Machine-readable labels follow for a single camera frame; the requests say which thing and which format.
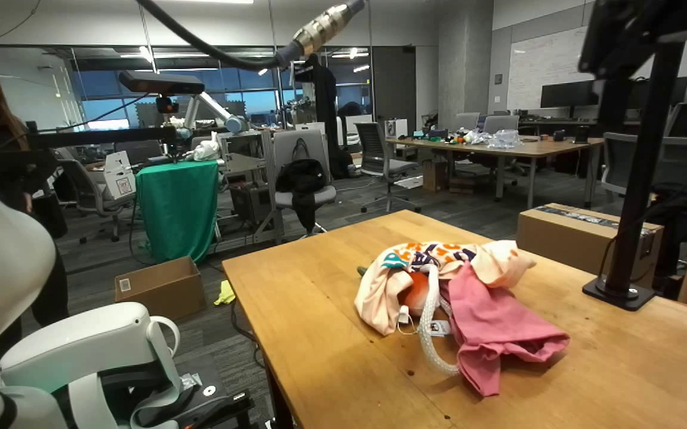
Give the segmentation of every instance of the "pink cloth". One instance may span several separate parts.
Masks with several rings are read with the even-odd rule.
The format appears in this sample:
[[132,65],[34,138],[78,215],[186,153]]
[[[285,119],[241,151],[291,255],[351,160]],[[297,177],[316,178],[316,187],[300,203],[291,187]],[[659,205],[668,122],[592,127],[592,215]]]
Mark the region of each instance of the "pink cloth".
[[499,394],[502,356],[547,363],[569,345],[560,328],[522,308],[508,288],[486,288],[467,265],[447,294],[461,343],[458,370],[485,398]]

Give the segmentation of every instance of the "gray carpet floor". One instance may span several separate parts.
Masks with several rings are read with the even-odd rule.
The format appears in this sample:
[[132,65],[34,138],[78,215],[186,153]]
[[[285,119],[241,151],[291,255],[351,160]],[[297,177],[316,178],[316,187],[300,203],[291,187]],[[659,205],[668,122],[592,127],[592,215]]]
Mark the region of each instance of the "gray carpet floor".
[[[374,203],[385,187],[371,177],[336,181],[338,205],[326,205],[318,213],[318,220],[326,230],[338,230],[354,222],[385,215],[385,205]],[[423,215],[456,224],[461,230],[490,237],[512,239],[517,213],[524,211],[524,189],[508,187],[504,200],[495,200],[495,187],[479,181],[471,189],[430,194],[423,189],[397,190],[394,208],[419,208]],[[558,175],[544,170],[538,177],[538,203],[585,203],[585,184],[573,175]],[[229,199],[221,199],[221,211],[229,213]],[[597,194],[600,211],[613,211],[604,194]],[[146,255],[146,237],[142,231],[121,231],[119,240],[109,239],[109,222],[94,215],[70,215],[70,234],[59,239],[57,247],[70,272],[70,303],[72,312],[91,311],[114,300],[113,280],[117,274],[150,265]],[[299,239],[300,227],[291,213],[287,213],[287,239]],[[243,251],[212,252],[201,262],[202,288],[211,299],[217,296],[220,281],[225,280],[221,259],[235,258]],[[273,404],[267,396],[267,375],[260,349],[243,337],[249,331],[238,303],[235,306],[208,306],[202,315],[184,321],[181,349],[176,356],[180,373],[199,373],[205,385],[217,387],[221,394],[249,390],[256,400],[250,417],[266,421],[273,417]]]

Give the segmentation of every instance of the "crumpled fabric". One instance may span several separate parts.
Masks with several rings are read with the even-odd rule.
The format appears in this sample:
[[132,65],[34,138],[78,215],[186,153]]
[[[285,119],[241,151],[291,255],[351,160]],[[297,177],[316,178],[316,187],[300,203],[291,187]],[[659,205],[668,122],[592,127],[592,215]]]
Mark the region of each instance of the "crumpled fabric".
[[486,288],[473,267],[447,286],[458,342],[458,373],[485,398],[499,394],[502,357],[549,363],[569,345],[569,334],[522,308],[505,288]]
[[491,288],[512,288],[517,280],[535,267],[527,252],[521,252],[515,240],[491,240],[485,246],[458,246],[445,240],[399,244],[367,267],[355,296],[355,311],[365,325],[382,337],[397,331],[399,296],[413,286],[408,272],[388,270],[387,258],[399,258],[408,272],[435,265],[442,280],[453,280],[464,265],[473,265],[479,280]]

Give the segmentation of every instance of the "wooden table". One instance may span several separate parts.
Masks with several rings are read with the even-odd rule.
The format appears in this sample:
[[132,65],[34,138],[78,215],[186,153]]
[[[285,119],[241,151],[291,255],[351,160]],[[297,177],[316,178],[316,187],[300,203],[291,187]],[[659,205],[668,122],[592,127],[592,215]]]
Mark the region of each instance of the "wooden table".
[[590,166],[586,166],[586,178],[585,178],[585,195],[586,205],[595,203],[595,189],[597,189],[597,177],[600,177],[600,149],[604,145],[604,138],[590,138],[586,143],[575,143],[575,141],[538,141],[538,143],[517,143],[512,149],[491,149],[491,145],[452,145],[452,143],[433,143],[433,141],[419,141],[419,138],[402,138],[402,141],[388,141],[388,143],[402,143],[402,145],[413,145],[413,149],[430,149],[430,151],[458,151],[458,153],[478,153],[478,156],[491,156],[497,158],[497,199],[504,199],[504,181],[505,181],[505,162],[512,158],[524,158],[530,160],[530,181],[527,181],[527,208],[535,205],[535,177],[538,177],[538,162],[542,158],[554,158],[564,153],[577,153],[577,151],[590,151]]
[[499,398],[436,375],[413,331],[371,331],[354,311],[355,267],[428,239],[486,240],[397,213],[225,262],[300,426],[687,426],[687,308],[619,311],[579,292],[592,274],[544,258],[515,296],[573,342],[552,367],[504,364]]

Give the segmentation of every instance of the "green fabric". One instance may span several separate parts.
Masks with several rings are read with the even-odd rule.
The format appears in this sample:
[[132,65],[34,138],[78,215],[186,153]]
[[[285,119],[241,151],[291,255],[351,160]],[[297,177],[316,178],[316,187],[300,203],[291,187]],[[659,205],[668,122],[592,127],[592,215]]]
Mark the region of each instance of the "green fabric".
[[216,239],[216,162],[152,165],[136,175],[136,203],[156,259],[201,259]]

